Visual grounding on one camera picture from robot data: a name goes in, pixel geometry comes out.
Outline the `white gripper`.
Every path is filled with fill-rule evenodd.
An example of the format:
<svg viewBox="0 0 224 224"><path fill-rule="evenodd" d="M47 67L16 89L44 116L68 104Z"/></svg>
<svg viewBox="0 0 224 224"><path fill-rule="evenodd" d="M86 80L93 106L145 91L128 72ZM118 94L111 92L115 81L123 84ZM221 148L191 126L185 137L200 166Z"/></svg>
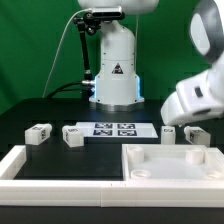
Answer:
<svg viewBox="0 0 224 224"><path fill-rule="evenodd" d="M224 102L212 94L208 74L209 70L206 70L176 85L176 91L161 108L165 125L185 125L224 115Z"/></svg>

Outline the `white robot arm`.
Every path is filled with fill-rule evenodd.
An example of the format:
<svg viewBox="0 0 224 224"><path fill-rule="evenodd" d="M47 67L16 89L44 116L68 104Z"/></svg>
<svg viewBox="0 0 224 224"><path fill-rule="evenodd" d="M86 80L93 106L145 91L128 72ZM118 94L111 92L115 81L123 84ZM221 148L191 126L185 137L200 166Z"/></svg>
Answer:
<svg viewBox="0 0 224 224"><path fill-rule="evenodd" d="M152 12L159 0L78 0L88 13L88 31L101 26L101 69L90 102L108 111L122 111L144 101L134 69L134 40L119 24L123 15ZM191 40L211 64L206 71L178 82L164 102L166 125L183 125L224 116L224 0L201 0L190 24Z"/></svg>

